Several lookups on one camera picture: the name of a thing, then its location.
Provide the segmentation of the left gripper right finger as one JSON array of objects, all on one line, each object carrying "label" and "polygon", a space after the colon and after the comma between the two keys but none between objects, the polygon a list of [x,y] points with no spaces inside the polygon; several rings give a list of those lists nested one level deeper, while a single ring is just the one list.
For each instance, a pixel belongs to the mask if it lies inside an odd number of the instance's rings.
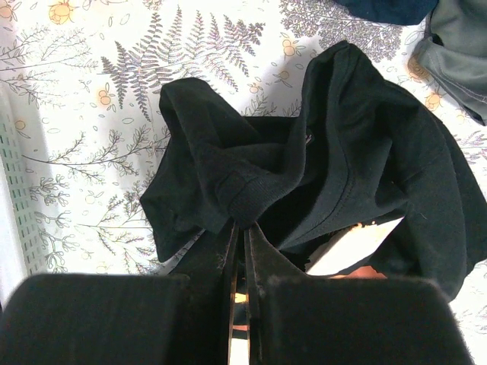
[{"label": "left gripper right finger", "polygon": [[304,359],[305,276],[255,224],[243,234],[251,364],[298,364]]}]

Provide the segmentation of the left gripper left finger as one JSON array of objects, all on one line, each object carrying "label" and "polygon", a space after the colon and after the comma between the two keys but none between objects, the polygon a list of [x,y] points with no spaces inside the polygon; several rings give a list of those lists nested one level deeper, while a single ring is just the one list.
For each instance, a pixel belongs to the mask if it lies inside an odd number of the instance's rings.
[{"label": "left gripper left finger", "polygon": [[171,341],[172,364],[229,362],[238,239],[233,221],[219,233],[204,232],[171,272],[187,280]]}]

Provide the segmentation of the black t shirt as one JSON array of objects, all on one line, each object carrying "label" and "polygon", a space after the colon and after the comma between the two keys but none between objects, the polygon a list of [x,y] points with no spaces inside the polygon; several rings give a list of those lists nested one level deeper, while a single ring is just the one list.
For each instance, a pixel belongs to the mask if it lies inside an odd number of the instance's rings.
[{"label": "black t shirt", "polygon": [[328,233],[397,219],[362,259],[449,299],[486,258],[486,201],[455,138],[342,41],[312,59],[296,117],[242,116],[203,80],[161,88],[170,140],[140,198],[158,259],[201,232],[258,224],[296,265]]}]

